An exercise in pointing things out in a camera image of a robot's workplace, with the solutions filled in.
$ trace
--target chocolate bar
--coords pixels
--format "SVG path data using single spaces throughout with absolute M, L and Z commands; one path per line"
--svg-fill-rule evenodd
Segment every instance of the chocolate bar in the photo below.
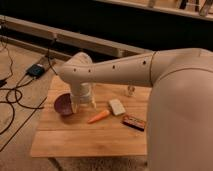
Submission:
M 135 118 L 135 117 L 130 116 L 130 115 L 125 115 L 123 117 L 122 123 L 127 125 L 127 126 L 130 126 L 132 128 L 138 129 L 140 131 L 144 131 L 145 126 L 146 126 L 145 121 L 138 119 L 138 118 Z

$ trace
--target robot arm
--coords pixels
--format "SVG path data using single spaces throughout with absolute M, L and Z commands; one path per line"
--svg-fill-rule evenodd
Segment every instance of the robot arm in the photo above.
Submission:
M 200 51 L 159 51 L 95 64 L 87 54 L 80 52 L 61 67 L 59 76 L 70 85 L 72 109 L 76 113 L 82 103 L 95 106 L 91 83 L 151 87 L 176 58 L 198 56 Z
M 92 64 L 78 53 L 59 72 L 74 110 L 93 103 L 92 83 L 153 86 L 147 113 L 151 171 L 213 170 L 213 53 L 159 51 Z

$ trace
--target floor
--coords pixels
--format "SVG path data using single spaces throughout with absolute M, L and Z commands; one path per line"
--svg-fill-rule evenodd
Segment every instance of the floor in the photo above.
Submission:
M 14 75 L 8 80 L 5 87 L 11 87 L 20 78 L 21 74 L 35 61 L 39 60 L 42 54 L 25 50 L 16 46 L 8 45 L 11 57 L 14 60 L 13 70 Z M 56 71 L 63 61 L 56 61 L 54 66 Z M 9 67 L 9 58 L 6 51 L 0 52 L 0 78 L 7 75 Z M 42 97 L 47 94 L 47 90 L 53 76 L 53 72 L 49 70 L 40 81 L 33 83 L 32 87 L 23 88 L 24 98 L 23 103 L 35 106 L 41 101 Z M 4 98 L 5 93 L 0 91 L 0 98 Z M 26 119 L 25 116 L 32 113 L 29 109 L 22 109 L 15 105 L 16 115 L 15 122 L 11 129 L 5 135 L 0 135 L 0 145 L 8 140 L 8 136 L 12 135 L 20 126 L 20 122 Z M 7 113 L 7 106 L 0 104 L 0 113 Z M 1 171 L 55 171 L 57 170 L 52 163 L 46 158 L 32 158 L 29 156 L 31 144 L 35 134 L 36 126 L 38 124 L 39 115 L 41 111 L 38 110 L 26 122 L 26 124 L 18 131 L 7 146 L 0 152 L 0 170 Z M 0 129 L 7 123 L 8 118 L 0 118 Z M 146 157 L 145 156 L 129 156 L 129 157 L 105 157 L 105 158 L 57 158 L 64 170 L 69 171 L 146 171 Z

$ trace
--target black cable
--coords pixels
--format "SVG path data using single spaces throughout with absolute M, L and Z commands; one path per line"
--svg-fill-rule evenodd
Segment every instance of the black cable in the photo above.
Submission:
M 53 44 L 56 42 L 56 39 L 53 39 L 51 41 L 51 43 L 49 44 L 48 48 L 47 48 L 47 52 L 45 54 L 45 57 L 47 57 L 48 60 L 48 64 L 50 66 L 50 69 L 54 72 L 55 75 L 58 75 L 58 73 L 55 71 L 55 69 L 53 68 L 51 62 L 50 62 L 50 48 L 53 46 Z
M 45 97 L 41 103 L 37 106 L 37 108 L 39 108 L 47 99 L 47 97 Z M 27 121 L 34 115 L 34 113 L 37 110 L 34 109 L 33 112 L 28 116 L 28 118 L 23 122 L 23 124 L 21 124 L 21 126 L 14 132 L 14 134 L 10 137 L 10 139 L 4 144 L 4 146 L 0 149 L 0 152 L 2 152 L 4 150 L 4 148 L 7 146 L 7 144 L 9 144 L 9 142 L 15 137 L 15 135 L 20 131 L 20 129 L 27 123 Z
M 20 100 L 23 97 L 23 93 L 19 90 L 19 88 L 22 88 L 22 87 L 25 87 L 25 86 L 29 85 L 34 80 L 32 78 L 28 82 L 20 85 L 20 83 L 24 80 L 25 77 L 26 77 L 26 75 L 22 76 L 21 79 L 17 82 L 17 84 L 13 88 L 0 88 L 0 90 L 2 90 L 2 91 L 8 91 L 7 94 L 6 94 L 6 101 L 0 101 L 0 104 L 7 104 L 12 109 L 12 119 L 10 120 L 9 124 L 2 131 L 0 131 L 0 135 L 5 133 L 10 128 L 10 126 L 12 125 L 12 123 L 14 121 L 15 108 L 14 108 L 13 104 L 17 103 L 17 104 L 19 104 L 20 106 L 22 106 L 24 108 L 33 109 L 34 111 L 37 111 L 39 109 L 43 109 L 43 107 L 40 107 L 40 106 L 39 107 L 29 107 L 29 106 L 25 106 L 25 105 L 20 103 Z M 12 91 L 14 91 L 14 93 L 15 93 L 15 101 L 9 100 L 9 95 L 11 94 Z
M 8 92 L 7 92 L 7 94 L 6 94 L 6 101 L 8 102 L 8 103 L 17 103 L 19 106 L 21 106 L 21 107 L 23 107 L 23 108 L 26 108 L 26 109 L 43 109 L 43 107 L 39 107 L 39 108 L 37 108 L 37 107 L 31 107 L 31 106 L 27 106 L 27 105 L 24 105 L 24 104 L 22 104 L 21 102 L 20 102 L 20 100 L 22 99 L 22 97 L 23 97 L 23 93 L 20 91 L 20 90 L 18 90 L 19 88 L 22 88 L 22 87 L 26 87 L 27 85 L 29 85 L 30 83 L 32 83 L 32 81 L 34 80 L 34 78 L 32 78 L 31 80 L 29 80 L 27 83 L 25 83 L 25 84 L 22 84 L 22 85 L 19 85 L 23 80 L 24 80 L 24 78 L 26 77 L 27 75 L 24 75 L 18 82 L 17 82 L 17 84 L 16 84 L 16 86 L 15 87 L 13 87 L 13 88 L 11 88 L 11 89 L 7 89 L 7 90 L 9 90 Z M 11 92 L 13 92 L 14 91 L 14 95 L 15 95 L 15 100 L 14 101 L 11 101 L 10 99 L 9 99 L 9 96 L 10 96 L 10 94 L 11 94 Z
M 11 57 L 11 55 L 10 55 L 10 51 L 9 51 L 9 49 L 7 48 L 7 45 L 8 45 L 8 37 L 7 36 L 5 36 L 6 38 L 4 38 L 4 36 L 3 36 L 3 30 L 4 30 L 4 24 L 6 23 L 6 19 L 5 19 L 5 16 L 4 16 L 4 22 L 3 23 L 1 23 L 1 31 L 2 31 L 2 33 L 1 33 L 1 45 L 2 45 L 2 49 L 0 50 L 0 52 L 3 52 L 5 49 L 7 50 L 7 54 L 8 54 L 8 57 L 9 57 L 9 59 L 10 59 L 10 66 L 9 66 L 9 70 L 10 70 L 10 74 L 7 76 L 7 77 L 5 77 L 4 79 L 2 79 L 2 81 L 5 81 L 6 82 L 6 80 L 8 79 L 8 78 L 10 78 L 10 77 L 12 77 L 13 76 L 13 70 L 12 70 L 12 67 L 13 67 L 13 59 L 12 59 L 12 57 Z
M 7 104 L 12 109 L 12 119 L 10 120 L 10 123 L 2 131 L 0 131 L 0 135 L 2 135 L 3 133 L 5 133 L 10 128 L 10 126 L 12 125 L 12 123 L 14 121 L 14 118 L 15 118 L 15 108 L 14 108 L 14 106 L 11 103 L 8 103 L 8 102 L 5 102 L 5 101 L 0 101 L 0 104 Z

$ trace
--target orange carrot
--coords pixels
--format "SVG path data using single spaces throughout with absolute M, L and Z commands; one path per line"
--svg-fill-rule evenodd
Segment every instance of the orange carrot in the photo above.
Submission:
M 96 121 L 99 121 L 103 118 L 106 118 L 107 116 L 110 115 L 110 111 L 109 110 L 103 110 L 102 112 L 98 113 L 97 115 L 93 116 L 87 123 L 93 123 Z

